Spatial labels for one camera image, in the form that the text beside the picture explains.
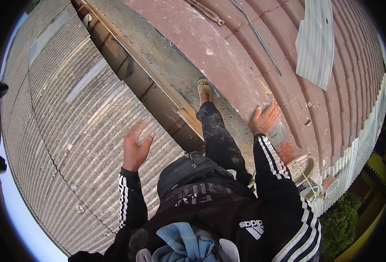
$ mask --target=left hand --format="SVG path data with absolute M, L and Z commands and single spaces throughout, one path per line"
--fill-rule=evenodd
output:
M 128 171 L 137 172 L 139 167 L 145 162 L 154 140 L 155 132 L 150 133 L 142 144 L 140 144 L 138 139 L 139 135 L 150 121 L 151 117 L 139 121 L 124 137 L 122 168 Z

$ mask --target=man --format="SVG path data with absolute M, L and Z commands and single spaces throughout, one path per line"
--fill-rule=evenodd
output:
M 138 168 L 155 133 L 138 137 L 150 119 L 137 123 L 124 139 L 121 226 L 104 256 L 79 251 L 69 261 L 317 261 L 321 225 L 299 194 L 290 172 L 265 136 L 279 119 L 279 106 L 250 123 L 254 135 L 255 183 L 221 114 L 211 87 L 198 82 L 205 154 L 186 154 L 166 167 L 157 185 L 160 207 L 148 221 Z

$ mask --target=sandal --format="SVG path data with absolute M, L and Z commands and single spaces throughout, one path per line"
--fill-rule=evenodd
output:
M 209 94 L 209 102 L 212 102 L 212 87 L 210 85 L 201 85 L 200 82 L 208 82 L 207 79 L 202 78 L 197 82 L 197 92 L 199 92 L 199 99 L 200 104 L 202 104 L 202 98 L 200 98 L 201 93 L 208 93 Z

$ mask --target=dirty pants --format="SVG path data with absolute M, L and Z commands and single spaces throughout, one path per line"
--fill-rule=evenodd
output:
M 247 172 L 241 151 L 225 129 L 222 116 L 215 105 L 212 102 L 203 103 L 196 117 L 202 123 L 206 157 L 226 170 L 237 171 L 237 181 L 248 186 L 252 175 Z

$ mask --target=blue towel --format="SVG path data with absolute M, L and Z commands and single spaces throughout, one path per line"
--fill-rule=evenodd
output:
M 152 262 L 217 262 L 211 253 L 213 239 L 197 236 L 187 222 L 177 222 L 157 231 L 167 246 L 160 247 L 152 255 Z

